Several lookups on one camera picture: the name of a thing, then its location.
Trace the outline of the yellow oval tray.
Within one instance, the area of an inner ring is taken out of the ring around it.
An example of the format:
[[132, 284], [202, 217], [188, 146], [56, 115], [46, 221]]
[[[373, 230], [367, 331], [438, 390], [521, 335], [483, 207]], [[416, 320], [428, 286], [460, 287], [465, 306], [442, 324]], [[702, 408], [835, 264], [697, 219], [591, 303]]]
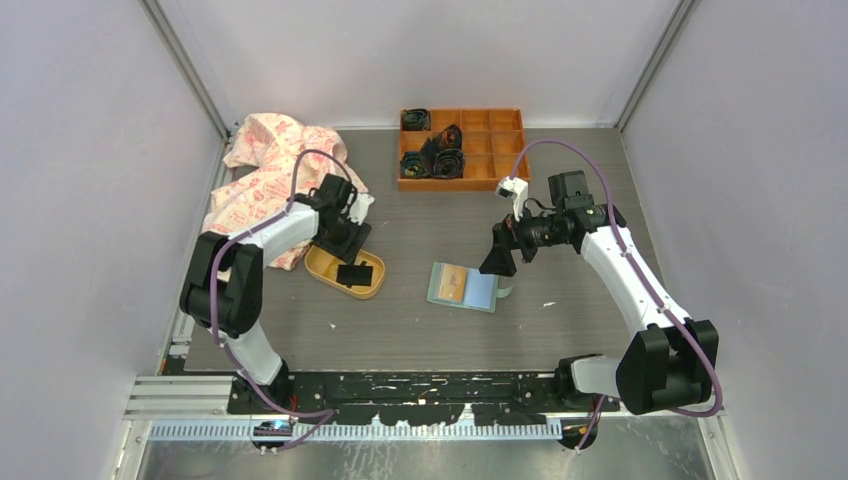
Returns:
[[[383, 260], [366, 250], [358, 252], [353, 267], [317, 246], [312, 246], [304, 258], [304, 264], [314, 279], [359, 300], [374, 297], [385, 279]], [[355, 275], [347, 275], [346, 279], [354, 277], [356, 284], [348, 285], [338, 281], [340, 267], [355, 272]]]

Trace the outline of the light green card holder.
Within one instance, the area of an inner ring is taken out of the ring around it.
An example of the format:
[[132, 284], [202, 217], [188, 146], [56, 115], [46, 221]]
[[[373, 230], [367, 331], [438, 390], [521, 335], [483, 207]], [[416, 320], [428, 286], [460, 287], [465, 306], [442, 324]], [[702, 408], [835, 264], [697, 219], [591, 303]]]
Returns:
[[440, 301], [434, 298], [440, 265], [434, 262], [427, 290], [427, 301], [436, 305], [494, 313], [497, 301], [508, 297], [513, 286], [496, 275], [481, 274], [478, 269], [468, 268], [464, 299], [461, 303]]

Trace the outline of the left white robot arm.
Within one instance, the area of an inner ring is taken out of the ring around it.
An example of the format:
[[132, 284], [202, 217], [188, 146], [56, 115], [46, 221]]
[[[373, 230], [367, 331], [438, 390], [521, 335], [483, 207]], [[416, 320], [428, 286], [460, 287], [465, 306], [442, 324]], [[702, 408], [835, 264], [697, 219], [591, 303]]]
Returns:
[[370, 234], [375, 199], [333, 174], [297, 193], [282, 211], [236, 233], [205, 232], [197, 239], [181, 290], [180, 310], [207, 329], [238, 374], [255, 384], [252, 398], [269, 413], [292, 397], [289, 368], [260, 324], [264, 271], [302, 242], [352, 263]]

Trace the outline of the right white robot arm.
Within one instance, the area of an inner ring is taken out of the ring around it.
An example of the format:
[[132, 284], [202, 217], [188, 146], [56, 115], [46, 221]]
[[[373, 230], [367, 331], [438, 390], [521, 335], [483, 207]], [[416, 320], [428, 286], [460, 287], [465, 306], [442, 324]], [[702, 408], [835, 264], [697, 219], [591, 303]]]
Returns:
[[512, 277], [514, 253], [531, 262], [542, 247], [568, 245], [597, 273], [621, 313], [632, 339], [619, 358], [600, 354], [560, 361], [555, 396], [577, 411], [594, 395], [620, 400], [633, 414], [660, 410], [694, 415], [695, 405], [717, 400], [715, 363], [719, 336], [708, 320], [695, 321], [647, 267], [623, 217], [611, 204], [596, 202], [585, 175], [572, 171], [548, 179], [551, 206], [534, 214], [529, 186], [503, 178], [498, 195], [512, 211], [492, 228], [493, 246], [483, 274]]

